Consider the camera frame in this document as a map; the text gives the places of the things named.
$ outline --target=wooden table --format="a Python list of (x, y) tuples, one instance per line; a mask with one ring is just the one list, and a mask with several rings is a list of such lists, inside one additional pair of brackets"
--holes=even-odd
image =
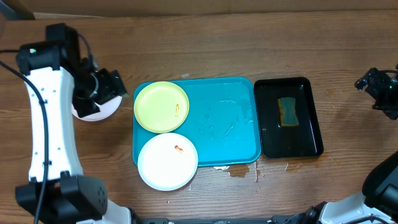
[[(44, 40), (58, 21), (6, 24), (0, 49)], [(318, 159), (261, 156), (227, 172), (199, 168), (185, 188), (159, 192), (139, 177), (131, 156), (132, 98), (103, 123), (75, 120), (85, 174), (103, 179), (109, 198), (140, 217), (259, 218), (305, 211), (361, 190), (368, 173), (396, 151), (397, 121), (371, 109), (354, 88), (370, 67), (398, 61), (398, 11), (301, 12), (222, 16), (133, 17), (67, 21), (82, 33), (101, 67), (118, 69), (130, 94), (142, 82), (244, 76), (307, 77), (325, 152)], [(0, 60), (16, 67), (15, 56)], [(26, 184), (32, 136), (24, 84), (1, 69), (0, 220), (31, 223), (14, 188)]]

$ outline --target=yellow plate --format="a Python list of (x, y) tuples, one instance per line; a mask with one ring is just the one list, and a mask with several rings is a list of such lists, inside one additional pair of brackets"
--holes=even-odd
[(153, 133), (178, 128), (188, 116), (189, 100), (181, 87), (170, 82), (155, 82), (137, 95), (134, 115), (138, 123)]

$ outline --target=sponge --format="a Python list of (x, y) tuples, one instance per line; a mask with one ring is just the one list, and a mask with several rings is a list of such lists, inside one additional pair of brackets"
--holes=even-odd
[(284, 97), (278, 99), (279, 121), (282, 127), (295, 127), (299, 125), (296, 116), (296, 99), (293, 97)]

